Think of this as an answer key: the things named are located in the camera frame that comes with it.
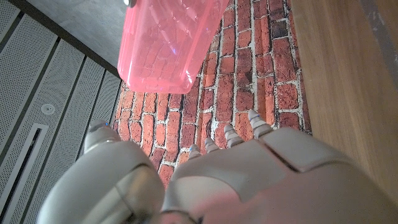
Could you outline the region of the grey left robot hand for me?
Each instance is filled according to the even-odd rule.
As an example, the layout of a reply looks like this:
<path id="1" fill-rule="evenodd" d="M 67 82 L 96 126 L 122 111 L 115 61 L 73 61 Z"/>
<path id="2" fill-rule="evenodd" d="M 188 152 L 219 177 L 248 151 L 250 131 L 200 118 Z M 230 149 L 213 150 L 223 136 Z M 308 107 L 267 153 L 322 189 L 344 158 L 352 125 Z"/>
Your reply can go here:
<path id="1" fill-rule="evenodd" d="M 226 125 L 164 185 L 144 151 L 102 121 L 58 180 L 39 223 L 396 223 L 397 205 L 346 155 L 248 113 L 254 138 Z"/>

